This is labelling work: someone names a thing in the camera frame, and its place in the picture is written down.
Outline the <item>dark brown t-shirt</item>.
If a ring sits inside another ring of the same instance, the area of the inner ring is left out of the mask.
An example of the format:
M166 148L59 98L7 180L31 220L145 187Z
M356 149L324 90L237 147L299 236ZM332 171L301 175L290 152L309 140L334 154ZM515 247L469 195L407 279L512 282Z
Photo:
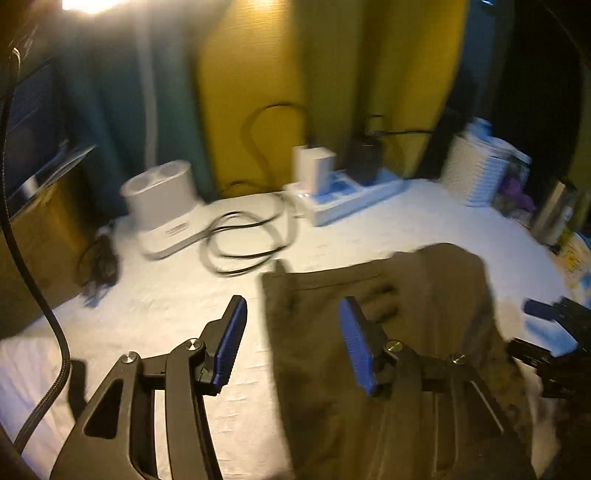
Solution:
M298 479L531 479L523 376L484 261L441 243L262 277Z

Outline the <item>white cartoon mug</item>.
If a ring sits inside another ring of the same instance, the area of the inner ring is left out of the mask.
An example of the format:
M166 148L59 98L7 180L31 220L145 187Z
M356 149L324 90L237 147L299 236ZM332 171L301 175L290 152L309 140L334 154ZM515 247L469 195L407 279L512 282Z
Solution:
M590 272L590 248L583 237L572 234L557 256L558 269L570 290Z

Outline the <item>stainless steel travel tumbler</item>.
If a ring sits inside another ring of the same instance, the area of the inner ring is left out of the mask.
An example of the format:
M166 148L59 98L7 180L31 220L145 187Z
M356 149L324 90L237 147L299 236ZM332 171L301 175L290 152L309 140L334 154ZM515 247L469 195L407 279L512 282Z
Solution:
M573 214L577 189L570 180L557 181L550 195L536 213L530 227L540 244L554 246Z

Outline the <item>purple cloth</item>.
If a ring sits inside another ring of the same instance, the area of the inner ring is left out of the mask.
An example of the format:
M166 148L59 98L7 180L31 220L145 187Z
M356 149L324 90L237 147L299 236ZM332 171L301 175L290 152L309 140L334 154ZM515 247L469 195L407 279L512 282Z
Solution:
M493 199L493 207L504 217L518 218L521 214L528 216L536 210L533 199L523 191L524 172L521 164L513 162L505 170Z

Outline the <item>white quilted bed cover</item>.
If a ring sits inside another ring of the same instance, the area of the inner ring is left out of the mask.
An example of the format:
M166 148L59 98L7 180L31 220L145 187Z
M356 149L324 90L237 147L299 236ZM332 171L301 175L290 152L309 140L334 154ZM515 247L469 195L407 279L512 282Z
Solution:
M497 325L506 337L525 332L524 300L552 301L568 294L550 253L522 225L491 208L463 206L433 182L409 182L397 195L324 227L305 219L295 224L297 238L283 252L294 272L346 267L436 243L480 256ZM259 274L215 276L201 264L197 246L161 261L147 260L127 220L116 226L115 246L122 276L99 304L90 308L75 298L56 310L72 354L87 364L88 389L98 386L122 352L150 356L166 351L200 332L231 295L240 294L249 304L249 320L238 361L228 387L207 401L215 449L226 478L289 478Z

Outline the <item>white perforated plastic basket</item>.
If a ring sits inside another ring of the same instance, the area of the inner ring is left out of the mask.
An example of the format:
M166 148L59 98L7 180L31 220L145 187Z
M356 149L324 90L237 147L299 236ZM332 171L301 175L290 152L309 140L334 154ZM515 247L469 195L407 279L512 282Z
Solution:
M456 134L442 169L440 183L469 207L489 206L506 174L513 170L521 183L529 176L531 158L497 137L487 120L473 117Z

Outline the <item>brown cardboard box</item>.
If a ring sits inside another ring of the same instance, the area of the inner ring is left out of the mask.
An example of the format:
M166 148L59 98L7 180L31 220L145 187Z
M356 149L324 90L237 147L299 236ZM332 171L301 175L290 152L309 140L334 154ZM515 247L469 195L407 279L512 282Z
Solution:
M98 228L87 178L80 166L47 187L11 219L12 229L35 282L52 308L77 296L80 255ZM1 243L1 337L14 336L41 316L5 242Z

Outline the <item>white desk lamp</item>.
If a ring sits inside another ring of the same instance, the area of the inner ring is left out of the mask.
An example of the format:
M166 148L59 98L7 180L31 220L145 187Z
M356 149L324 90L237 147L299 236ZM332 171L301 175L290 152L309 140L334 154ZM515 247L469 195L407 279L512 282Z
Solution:
M191 71L185 1L65 2L55 26L73 133L101 213L130 218L140 252L164 259L204 235L215 195Z

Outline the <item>white power strip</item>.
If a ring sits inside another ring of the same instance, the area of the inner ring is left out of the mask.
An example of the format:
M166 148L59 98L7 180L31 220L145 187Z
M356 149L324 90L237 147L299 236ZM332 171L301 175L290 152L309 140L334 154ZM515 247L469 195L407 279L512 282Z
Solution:
M329 174L329 190L322 195L308 193L298 183L287 184L283 191L311 225L322 227L401 194L407 187L405 179L383 167L369 186L359 184L344 171L335 171Z

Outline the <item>black power adapter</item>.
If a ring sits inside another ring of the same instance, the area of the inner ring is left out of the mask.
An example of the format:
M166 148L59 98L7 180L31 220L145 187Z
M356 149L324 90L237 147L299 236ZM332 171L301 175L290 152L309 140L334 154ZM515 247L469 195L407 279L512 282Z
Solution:
M383 150L383 143L377 137L353 137L346 157L346 175L362 186L374 184L383 166Z

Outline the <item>white usb charger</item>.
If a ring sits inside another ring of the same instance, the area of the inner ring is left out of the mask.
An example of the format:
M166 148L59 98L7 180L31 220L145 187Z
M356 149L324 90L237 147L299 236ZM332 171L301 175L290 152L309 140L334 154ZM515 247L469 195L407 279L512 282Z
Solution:
M295 146L293 149L294 182L308 194L322 195L329 190L329 174L337 154L325 147Z

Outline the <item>black tablet display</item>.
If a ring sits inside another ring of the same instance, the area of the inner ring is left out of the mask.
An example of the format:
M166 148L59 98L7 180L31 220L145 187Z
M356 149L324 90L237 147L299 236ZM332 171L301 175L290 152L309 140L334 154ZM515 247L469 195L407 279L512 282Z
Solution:
M66 132L55 65L48 60L18 81L10 110L5 157L11 217L77 166L95 145Z

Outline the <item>yellow curtain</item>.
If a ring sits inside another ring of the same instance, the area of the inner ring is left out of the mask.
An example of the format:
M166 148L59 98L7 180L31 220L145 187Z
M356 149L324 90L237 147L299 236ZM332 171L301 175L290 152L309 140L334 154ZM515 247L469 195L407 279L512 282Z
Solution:
M311 125L339 155L360 129L390 132L411 177L455 80L465 1L217 1L197 12L197 87L209 161L228 195L281 186Z

